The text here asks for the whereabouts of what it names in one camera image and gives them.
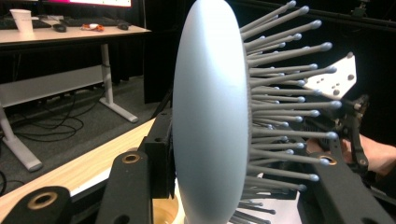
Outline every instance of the floor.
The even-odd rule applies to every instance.
[[[114,103],[136,115],[136,123],[98,103],[103,93],[103,88],[96,86],[6,108],[14,133],[44,165],[30,173],[1,143],[0,171],[7,180],[0,179],[0,190],[5,188],[4,193],[8,193],[132,130],[148,121],[159,105],[144,103],[143,77],[131,77],[113,86]]]

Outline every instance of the paper cup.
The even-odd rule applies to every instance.
[[[33,32],[32,15],[30,10],[11,9],[12,17],[21,33],[31,34]]]

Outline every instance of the wooden surface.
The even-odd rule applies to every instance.
[[[153,122],[154,119],[1,197],[0,220],[6,217],[22,197],[36,189],[46,186],[63,186],[72,191],[101,174],[111,167],[118,155],[131,148],[139,147],[143,138],[149,133]]]

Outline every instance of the desk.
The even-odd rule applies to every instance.
[[[55,32],[52,28],[41,28],[34,29],[34,33],[30,35],[22,34],[18,30],[0,30],[0,55],[70,48],[71,46],[101,46],[102,65],[0,85],[0,125],[5,135],[3,141],[30,172],[40,169],[42,163],[12,132],[4,107],[104,82],[106,96],[100,100],[101,103],[129,121],[136,122],[135,115],[113,102],[107,44],[141,36],[146,32],[149,30],[136,26],[131,26],[128,31],[117,27],[106,27],[103,32],[82,31],[79,27],[67,27],[66,33]]]
[[[153,122],[154,119],[4,195],[0,200],[0,223],[22,197],[36,189],[62,186],[70,191],[78,190],[87,181],[110,168],[118,155],[139,147]]]

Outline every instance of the hand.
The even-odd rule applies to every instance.
[[[396,147],[378,143],[364,135],[360,135],[361,146],[369,162],[369,171],[376,172],[379,176],[387,175],[396,166]],[[306,141],[308,153],[323,152],[318,144],[318,139],[308,139]],[[343,139],[341,149],[344,160],[347,163],[352,162],[350,142]]]

